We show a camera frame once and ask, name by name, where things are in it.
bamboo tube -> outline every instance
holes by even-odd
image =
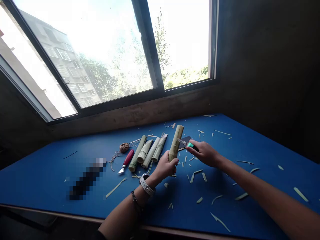
[[[128,166],[128,169],[129,169],[130,172],[134,172],[136,170],[136,167],[137,167],[137,164],[138,164],[137,156],[138,156],[140,150],[142,149],[146,139],[147,139],[147,137],[144,136],[144,135],[141,137],[141,140],[140,140],[140,143],[139,143],[139,145],[137,147],[137,150],[134,153],[134,155],[132,157],[132,160],[131,160],[131,162],[130,162],[130,164]]]
[[[144,159],[144,162],[141,164],[141,166],[143,168],[148,168],[149,163],[151,162],[151,158],[154,154],[154,151],[156,150],[158,144],[159,144],[160,138],[156,138],[156,140],[154,141],[152,147],[150,148],[146,158]]]
[[[154,154],[153,154],[153,157],[152,157],[152,161],[154,161],[154,162],[158,161],[160,153],[161,153],[161,151],[163,149],[164,143],[165,143],[165,141],[167,139],[167,136],[168,136],[168,134],[163,134],[162,135],[162,137],[161,137],[161,139],[160,139],[160,141],[158,143],[158,146],[157,146],[156,150],[154,151]]]
[[[149,140],[148,142],[146,142],[142,149],[140,150],[138,156],[137,156],[137,161],[138,163],[143,163],[144,162],[144,159],[146,158],[147,156],[147,153],[150,149],[150,146],[151,146],[151,143],[153,142],[153,139],[152,140]]]
[[[168,157],[169,162],[171,162],[178,155],[180,143],[177,138],[181,139],[183,129],[184,129],[184,126],[181,126],[181,125],[178,125],[176,128],[176,132],[173,136],[173,140],[172,140],[172,144],[171,144],[171,148],[170,148],[170,152],[169,152],[169,157]]]

blue table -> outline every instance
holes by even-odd
[[[232,161],[249,161],[254,165],[236,162],[244,169],[254,172],[256,176],[286,192],[305,206],[320,213],[320,167],[299,154],[262,136],[261,134],[222,115],[205,117],[198,116],[180,119],[172,122],[133,127],[113,132],[65,139],[53,142],[30,154],[20,161],[0,171],[1,194],[0,204],[22,207],[33,210],[66,214],[66,216],[90,217],[104,219],[117,204],[138,186],[138,179],[132,178],[132,173],[125,169],[123,175],[117,172],[121,169],[126,155],[115,159],[112,172],[110,164],[87,191],[83,200],[69,200],[67,192],[82,172],[95,162],[96,158],[111,159],[119,145],[141,138],[142,135],[161,136],[168,133],[164,150],[172,143],[175,129],[165,126],[183,125],[184,134],[210,143],[222,155]],[[215,130],[229,133],[231,136]],[[174,228],[196,232],[232,235],[257,239],[286,239],[285,234],[250,197],[241,201],[235,198],[244,193],[234,181],[218,169],[210,168],[193,159],[190,153],[180,151],[180,162],[187,156],[187,162],[177,166],[177,177],[168,177],[158,187],[156,196],[149,201],[143,223],[148,226]],[[194,171],[203,169],[208,182],[197,174],[192,184],[187,179]],[[147,170],[139,166],[137,175]],[[107,199],[109,193],[124,177],[127,178]],[[305,202],[295,191],[297,187],[308,199]],[[214,197],[223,195],[211,202]],[[168,210],[170,203],[174,206]],[[211,216],[212,212],[220,218],[231,230],[229,233]]]

forearm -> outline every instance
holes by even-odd
[[[219,168],[255,199],[291,239],[317,239],[320,236],[317,213],[223,156],[218,158]]]
[[[160,183],[160,181],[151,175],[146,179],[146,183],[152,188]],[[139,185],[134,190],[138,205],[144,207],[149,199],[149,195]],[[99,227],[99,231],[108,240],[124,239],[132,230],[139,214],[135,208],[132,194],[129,194],[104,220]]]

white watch strap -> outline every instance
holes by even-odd
[[[140,178],[140,183],[142,188],[146,191],[146,193],[148,193],[152,197],[154,194],[154,191],[147,185],[143,177]]]

red knife handle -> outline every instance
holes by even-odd
[[[130,161],[131,161],[131,159],[133,157],[133,154],[134,154],[134,150],[131,149],[130,152],[128,153],[126,159],[124,160],[123,165],[127,166],[130,163]]]

